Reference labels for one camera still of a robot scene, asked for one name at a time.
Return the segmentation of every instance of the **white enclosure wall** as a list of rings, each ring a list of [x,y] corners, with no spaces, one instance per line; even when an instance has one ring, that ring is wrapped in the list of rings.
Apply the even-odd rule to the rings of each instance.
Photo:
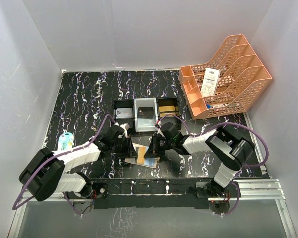
[[[272,0],[23,0],[60,69],[205,63],[228,35],[251,40]]]
[[[22,0],[0,0],[0,238],[14,216],[18,176],[42,146],[60,78]]]
[[[250,117],[268,143],[267,167],[281,182],[298,234],[298,0],[274,0],[251,44],[273,83]]]

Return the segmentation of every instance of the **black marble surface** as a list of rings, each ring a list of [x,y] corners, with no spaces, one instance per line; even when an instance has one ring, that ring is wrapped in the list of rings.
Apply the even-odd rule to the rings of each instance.
[[[56,104],[52,112],[45,145],[56,150],[57,141],[63,132],[74,135],[74,146],[88,141],[96,134],[104,116],[112,113],[113,100],[146,97],[177,97],[182,118],[191,132],[200,133],[220,122],[235,122],[246,125],[243,114],[192,120],[178,81],[179,71],[123,71],[123,72],[75,72],[65,73],[62,78]],[[236,128],[247,138],[250,135]],[[133,137],[133,142],[149,146],[149,136]],[[248,160],[257,164],[256,154]],[[107,178],[212,178],[219,159],[212,152],[199,152],[190,156],[167,151],[155,169],[124,163],[114,155],[106,154],[97,162],[76,167],[91,179]],[[262,177],[260,168],[243,169],[241,177]]]

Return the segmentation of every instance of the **orange desk organizer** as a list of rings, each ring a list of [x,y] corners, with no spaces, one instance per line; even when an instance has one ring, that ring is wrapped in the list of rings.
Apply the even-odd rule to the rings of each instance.
[[[215,95],[202,97],[201,85],[206,68],[221,72]],[[243,34],[228,36],[208,63],[181,67],[179,73],[194,120],[246,112],[271,79]],[[206,104],[225,106],[208,109]]]

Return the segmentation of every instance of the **label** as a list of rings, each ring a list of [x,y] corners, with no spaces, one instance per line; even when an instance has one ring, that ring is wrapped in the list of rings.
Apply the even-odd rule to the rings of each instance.
[[[217,88],[220,71],[216,69],[206,68],[202,82],[201,93],[203,97],[212,96]]]

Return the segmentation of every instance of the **light blue item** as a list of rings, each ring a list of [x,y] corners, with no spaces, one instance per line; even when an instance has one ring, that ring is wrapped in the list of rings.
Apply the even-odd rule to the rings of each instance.
[[[59,137],[58,151],[69,150],[73,146],[74,137],[72,133],[65,132]]]

